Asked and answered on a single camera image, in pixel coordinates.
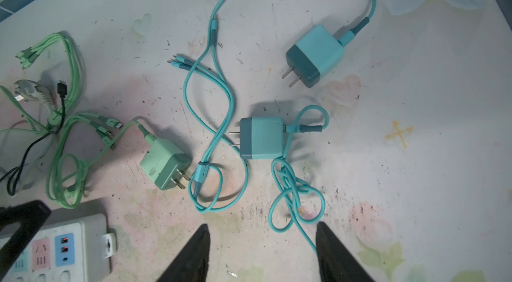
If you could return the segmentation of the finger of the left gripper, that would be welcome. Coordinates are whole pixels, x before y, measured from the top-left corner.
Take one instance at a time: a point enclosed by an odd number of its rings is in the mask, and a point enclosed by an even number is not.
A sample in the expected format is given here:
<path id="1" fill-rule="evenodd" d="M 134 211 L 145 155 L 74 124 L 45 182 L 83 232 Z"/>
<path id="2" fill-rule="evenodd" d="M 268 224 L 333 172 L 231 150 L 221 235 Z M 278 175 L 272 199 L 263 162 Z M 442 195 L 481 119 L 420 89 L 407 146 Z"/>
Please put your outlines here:
<path id="1" fill-rule="evenodd" d="M 19 224 L 14 234 L 1 248 L 1 278 L 4 278 L 24 249 L 51 215 L 51 209 L 42 201 L 35 200 L 10 207 L 1 212 L 1 229 Z"/>

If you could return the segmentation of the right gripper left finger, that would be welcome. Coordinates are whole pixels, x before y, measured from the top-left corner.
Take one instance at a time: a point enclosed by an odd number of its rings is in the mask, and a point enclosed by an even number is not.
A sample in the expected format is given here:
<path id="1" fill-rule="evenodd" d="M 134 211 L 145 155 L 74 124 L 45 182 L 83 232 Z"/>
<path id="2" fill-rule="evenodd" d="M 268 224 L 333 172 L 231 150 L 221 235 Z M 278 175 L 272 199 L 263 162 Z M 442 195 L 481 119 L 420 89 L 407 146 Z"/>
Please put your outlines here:
<path id="1" fill-rule="evenodd" d="M 205 282 L 209 269 L 210 245 L 210 232 L 205 223 L 192 235 L 157 281 Z"/>

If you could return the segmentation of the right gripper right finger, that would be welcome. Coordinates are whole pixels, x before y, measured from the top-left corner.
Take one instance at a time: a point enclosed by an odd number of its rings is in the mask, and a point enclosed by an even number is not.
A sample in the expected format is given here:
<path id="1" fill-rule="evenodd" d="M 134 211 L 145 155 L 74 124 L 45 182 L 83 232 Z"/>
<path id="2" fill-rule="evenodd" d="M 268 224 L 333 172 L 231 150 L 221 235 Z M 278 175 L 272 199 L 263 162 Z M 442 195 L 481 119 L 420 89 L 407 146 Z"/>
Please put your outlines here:
<path id="1" fill-rule="evenodd" d="M 329 226 L 322 221 L 317 224 L 315 242 L 322 282 L 373 281 Z"/>

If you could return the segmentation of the white power strip coloured sockets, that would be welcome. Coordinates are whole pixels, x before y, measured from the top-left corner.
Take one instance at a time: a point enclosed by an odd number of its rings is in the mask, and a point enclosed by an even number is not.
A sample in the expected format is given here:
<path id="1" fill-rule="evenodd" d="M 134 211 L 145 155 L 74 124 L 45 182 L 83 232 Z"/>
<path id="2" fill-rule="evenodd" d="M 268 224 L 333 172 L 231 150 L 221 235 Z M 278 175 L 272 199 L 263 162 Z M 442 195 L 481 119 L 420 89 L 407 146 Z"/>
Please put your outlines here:
<path id="1" fill-rule="evenodd" d="M 1 248 L 14 234 L 1 237 Z M 111 272 L 117 237 L 98 213 L 44 225 L 2 281 L 103 281 Z"/>

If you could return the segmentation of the green charger plug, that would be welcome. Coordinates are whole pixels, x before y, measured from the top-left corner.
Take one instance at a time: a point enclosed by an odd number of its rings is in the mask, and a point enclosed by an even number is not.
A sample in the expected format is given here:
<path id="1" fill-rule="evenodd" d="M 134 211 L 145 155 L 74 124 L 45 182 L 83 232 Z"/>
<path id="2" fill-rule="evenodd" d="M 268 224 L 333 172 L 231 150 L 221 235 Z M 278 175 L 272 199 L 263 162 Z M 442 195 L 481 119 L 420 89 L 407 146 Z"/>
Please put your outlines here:
<path id="1" fill-rule="evenodd" d="M 67 138 L 77 124 L 92 127 L 105 146 L 91 161 L 80 159 L 72 153 L 64 153 Z M 78 113 L 67 118 L 61 130 L 45 182 L 47 198 L 63 208 L 77 208 L 84 197 L 89 168 L 102 159 L 108 150 L 114 149 L 117 141 L 130 127 L 136 127 L 149 143 L 149 150 L 139 163 L 144 174 L 161 191 L 175 187 L 183 189 L 185 186 L 181 179 L 186 176 L 192 160 L 174 142 L 158 137 L 136 119 L 122 123 L 118 119 L 96 113 Z"/>

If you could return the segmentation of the white charger with black cable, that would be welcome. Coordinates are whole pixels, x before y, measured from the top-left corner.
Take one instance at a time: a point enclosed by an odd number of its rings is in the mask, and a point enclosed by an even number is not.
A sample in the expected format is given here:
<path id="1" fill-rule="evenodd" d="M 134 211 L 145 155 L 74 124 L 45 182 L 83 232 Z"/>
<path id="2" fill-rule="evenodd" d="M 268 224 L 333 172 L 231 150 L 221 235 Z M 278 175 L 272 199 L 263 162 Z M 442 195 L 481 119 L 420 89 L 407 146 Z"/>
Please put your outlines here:
<path id="1" fill-rule="evenodd" d="M 63 128 L 63 124 L 66 117 L 65 98 L 67 96 L 68 89 L 67 84 L 65 82 L 60 81 L 57 83 L 57 94 L 59 95 L 61 103 L 60 113 L 53 106 L 53 99 L 48 88 L 35 81 L 27 79 L 18 80 L 15 83 L 15 95 L 13 95 L 10 91 L 6 90 L 5 87 L 1 87 L 1 90 L 7 95 L 9 99 L 14 100 L 13 103 L 15 104 L 15 106 L 18 109 L 20 109 L 28 123 L 33 127 L 31 131 L 34 133 L 41 133 L 41 136 L 38 139 L 34 140 L 34 142 L 31 143 L 26 148 L 22 155 L 20 163 L 16 165 L 13 169 L 10 169 L 8 172 L 6 172 L 5 175 L 1 177 L 1 181 L 3 181 L 4 179 L 7 180 L 7 194 L 13 197 L 17 192 L 17 185 L 21 179 L 21 174 L 23 173 L 23 169 L 25 168 L 27 158 L 32 148 L 39 144 L 40 142 L 42 142 L 43 140 L 47 139 L 48 137 L 56 137 Z M 38 130 L 36 124 L 38 124 L 39 122 L 23 109 L 23 107 L 19 104 L 20 101 L 40 102 L 42 106 L 47 107 L 47 110 L 50 112 L 50 114 L 54 112 L 57 113 L 59 124 L 56 126 L 48 127 L 43 127 L 42 125 L 40 125 L 41 130 Z"/>

